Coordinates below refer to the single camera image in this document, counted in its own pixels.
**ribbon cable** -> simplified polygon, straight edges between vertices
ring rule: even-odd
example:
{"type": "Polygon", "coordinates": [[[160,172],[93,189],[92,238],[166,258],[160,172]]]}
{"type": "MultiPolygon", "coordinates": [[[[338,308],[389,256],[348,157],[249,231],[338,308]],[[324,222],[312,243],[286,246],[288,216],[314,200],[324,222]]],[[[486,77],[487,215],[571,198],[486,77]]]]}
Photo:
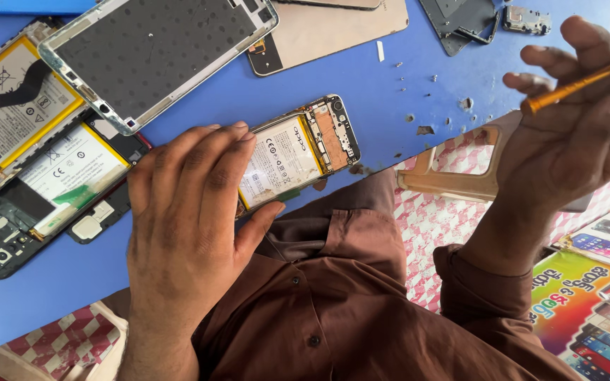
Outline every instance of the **ribbon cable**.
{"type": "Polygon", "coordinates": [[[0,94],[0,108],[25,104],[37,99],[44,78],[50,73],[51,68],[41,59],[32,63],[16,91],[0,94]]]}

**orange screwdriver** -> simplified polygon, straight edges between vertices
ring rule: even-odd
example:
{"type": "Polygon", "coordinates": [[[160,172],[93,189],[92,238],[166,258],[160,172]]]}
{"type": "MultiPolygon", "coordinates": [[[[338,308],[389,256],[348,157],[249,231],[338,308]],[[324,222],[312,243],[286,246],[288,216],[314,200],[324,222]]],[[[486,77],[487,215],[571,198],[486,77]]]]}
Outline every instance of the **orange screwdriver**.
{"type": "Polygon", "coordinates": [[[597,71],[594,74],[588,75],[583,79],[579,79],[576,82],[559,87],[555,91],[551,91],[536,98],[525,99],[524,102],[521,103],[521,112],[524,115],[535,115],[538,110],[547,107],[551,104],[554,104],[559,100],[565,99],[572,93],[581,91],[586,86],[591,85],[607,77],[610,77],[610,65],[597,71]]]}

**phone battery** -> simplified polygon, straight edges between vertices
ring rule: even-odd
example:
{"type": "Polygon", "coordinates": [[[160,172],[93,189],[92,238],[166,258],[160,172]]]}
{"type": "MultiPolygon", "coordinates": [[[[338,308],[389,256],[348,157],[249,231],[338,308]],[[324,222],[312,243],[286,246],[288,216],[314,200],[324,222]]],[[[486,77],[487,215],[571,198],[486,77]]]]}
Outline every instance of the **phone battery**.
{"type": "Polygon", "coordinates": [[[120,154],[82,123],[19,176],[55,206],[35,230],[41,236],[55,231],[130,168],[120,154]]]}
{"type": "Polygon", "coordinates": [[[256,134],[258,142],[239,186],[250,210],[323,174],[302,115],[256,134]]]}
{"type": "MultiPolygon", "coordinates": [[[[38,61],[36,46],[20,36],[0,53],[0,94],[16,90],[30,65],[38,61]]],[[[0,169],[6,168],[83,100],[56,74],[47,75],[37,99],[0,108],[0,169]]]]}

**person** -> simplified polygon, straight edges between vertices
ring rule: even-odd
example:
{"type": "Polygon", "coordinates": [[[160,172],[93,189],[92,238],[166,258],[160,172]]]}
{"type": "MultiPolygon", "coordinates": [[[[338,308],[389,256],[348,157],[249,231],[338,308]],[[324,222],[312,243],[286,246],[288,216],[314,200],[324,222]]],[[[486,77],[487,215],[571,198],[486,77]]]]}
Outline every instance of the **person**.
{"type": "MultiPolygon", "coordinates": [[[[610,64],[604,28],[573,16],[561,32],[577,56],[527,46],[523,61],[559,84],[610,64]]],[[[277,220],[268,204],[235,234],[255,144],[242,122],[194,127],[131,171],[119,380],[579,380],[533,334],[531,269],[555,213],[610,180],[610,79],[521,121],[473,236],[435,250],[441,316],[406,298],[391,170],[277,220]]]]}

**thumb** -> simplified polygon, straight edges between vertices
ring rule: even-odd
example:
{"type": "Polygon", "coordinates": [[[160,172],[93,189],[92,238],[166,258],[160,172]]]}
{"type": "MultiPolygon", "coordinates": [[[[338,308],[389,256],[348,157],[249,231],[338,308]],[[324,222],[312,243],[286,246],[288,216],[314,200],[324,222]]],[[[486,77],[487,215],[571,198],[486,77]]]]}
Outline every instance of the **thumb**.
{"type": "Polygon", "coordinates": [[[234,237],[234,252],[240,258],[248,258],[256,250],[265,233],[272,225],[277,215],[286,208],[281,202],[273,202],[261,207],[253,214],[234,237]]]}

